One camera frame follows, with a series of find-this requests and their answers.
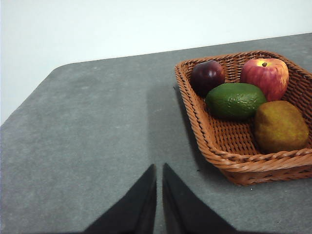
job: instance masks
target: brown wicker basket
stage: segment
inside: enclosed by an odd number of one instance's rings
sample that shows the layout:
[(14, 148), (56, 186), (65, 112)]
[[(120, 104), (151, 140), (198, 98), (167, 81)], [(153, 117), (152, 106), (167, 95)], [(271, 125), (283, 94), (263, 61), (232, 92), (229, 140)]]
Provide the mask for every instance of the brown wicker basket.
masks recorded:
[[(289, 85), (283, 100), (299, 108), (309, 126), (307, 148), (291, 152), (262, 154), (253, 136), (253, 119), (226, 121), (206, 112), (204, 99), (191, 88), (189, 78), (195, 65), (218, 61), (225, 82), (239, 82), (242, 66), (250, 59), (276, 58), (289, 70)], [(237, 185), (312, 177), (312, 74), (292, 61), (269, 51), (248, 51), (229, 55), (196, 58), (178, 63), (176, 79), (182, 94), (198, 147), (214, 166)]]

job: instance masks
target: gray felt surface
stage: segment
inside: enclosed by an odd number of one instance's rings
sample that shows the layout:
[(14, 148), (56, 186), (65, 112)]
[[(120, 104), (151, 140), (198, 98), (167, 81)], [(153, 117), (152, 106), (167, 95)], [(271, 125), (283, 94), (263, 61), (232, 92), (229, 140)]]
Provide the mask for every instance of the gray felt surface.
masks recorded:
[(64, 65), (1, 127), (1, 232), (78, 232), (163, 163), (239, 230), (312, 233), (312, 179), (238, 187), (198, 150), (176, 84), (181, 60), (270, 50), (312, 71), (312, 34)]

